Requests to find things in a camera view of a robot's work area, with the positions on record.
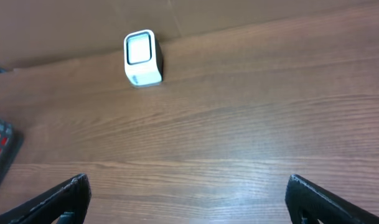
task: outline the brown cardboard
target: brown cardboard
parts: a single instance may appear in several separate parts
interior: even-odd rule
[[[0,0],[0,66],[12,70],[121,49],[126,34],[161,40],[372,0]]]

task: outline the white device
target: white device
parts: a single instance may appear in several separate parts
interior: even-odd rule
[[[162,81],[163,56],[151,30],[141,30],[124,38],[124,70],[134,86]]]

